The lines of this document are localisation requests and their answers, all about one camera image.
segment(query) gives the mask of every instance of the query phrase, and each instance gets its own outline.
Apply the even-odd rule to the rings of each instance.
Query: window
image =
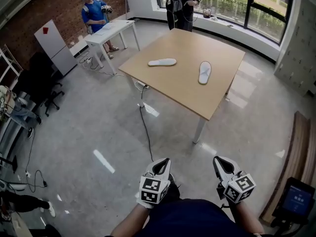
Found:
[[[157,0],[165,7],[167,0]],[[241,25],[280,44],[293,0],[202,0],[195,12],[210,8],[212,16]]]

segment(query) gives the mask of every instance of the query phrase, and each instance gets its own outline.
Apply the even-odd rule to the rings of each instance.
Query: brick wall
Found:
[[[103,0],[113,8],[110,19],[125,14],[125,0]],[[83,0],[32,0],[15,14],[0,30],[0,46],[5,43],[24,69],[29,59],[41,51],[34,33],[52,19],[66,44],[78,42],[86,36],[86,26],[81,18]]]

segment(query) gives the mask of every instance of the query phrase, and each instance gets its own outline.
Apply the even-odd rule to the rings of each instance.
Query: white refrigerator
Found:
[[[34,35],[63,76],[77,65],[53,20],[48,21]]]

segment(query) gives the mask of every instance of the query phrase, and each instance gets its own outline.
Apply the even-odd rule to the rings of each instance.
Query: wooden table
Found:
[[[119,70],[127,74],[127,81],[141,107],[144,104],[132,77],[199,115],[193,139],[197,143],[206,121],[210,120],[228,92],[244,54],[209,37],[173,29],[131,57]],[[148,66],[149,61],[163,58],[174,58],[177,64],[171,67]],[[206,85],[198,82],[199,66],[203,61],[212,66]]]

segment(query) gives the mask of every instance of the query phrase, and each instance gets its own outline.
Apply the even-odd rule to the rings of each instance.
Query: wooden bench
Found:
[[[311,125],[301,113],[296,112],[292,136],[286,160],[276,187],[260,215],[264,223],[270,225],[274,220],[272,216],[278,201],[280,200],[286,181],[289,177],[294,177],[310,185],[315,169],[316,152],[316,126]]]

